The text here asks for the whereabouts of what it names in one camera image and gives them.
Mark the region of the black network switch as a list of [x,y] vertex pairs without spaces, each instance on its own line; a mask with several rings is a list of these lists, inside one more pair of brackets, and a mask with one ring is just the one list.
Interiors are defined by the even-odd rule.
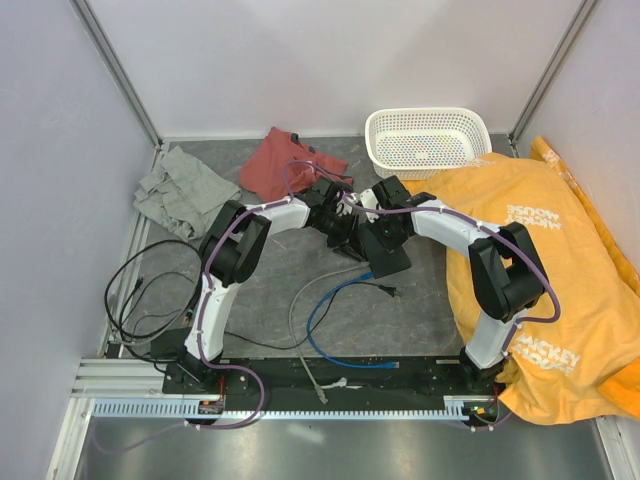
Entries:
[[408,270],[412,266],[402,246],[388,251],[368,227],[362,226],[359,235],[364,256],[375,279]]

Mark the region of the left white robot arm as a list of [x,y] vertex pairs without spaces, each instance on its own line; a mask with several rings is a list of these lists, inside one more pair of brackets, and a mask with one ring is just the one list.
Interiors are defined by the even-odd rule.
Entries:
[[223,337],[239,287],[254,273],[267,239],[288,230],[313,228],[327,247],[358,262],[365,260],[358,238],[358,215],[342,202],[352,188],[326,177],[300,193],[258,205],[226,202],[205,235],[200,292],[191,331],[178,354],[185,382],[208,393],[219,382],[213,364],[223,351]]

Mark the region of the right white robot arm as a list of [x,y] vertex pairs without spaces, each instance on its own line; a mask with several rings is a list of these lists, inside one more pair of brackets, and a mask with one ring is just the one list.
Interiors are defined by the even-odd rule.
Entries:
[[361,193],[360,204],[367,220],[359,235],[376,278],[411,267],[403,245],[413,236],[437,241],[468,259],[481,312],[460,352],[457,377],[465,391],[483,392],[503,368],[516,320],[545,293],[548,277],[526,227],[484,224],[431,194],[410,195],[396,177]]

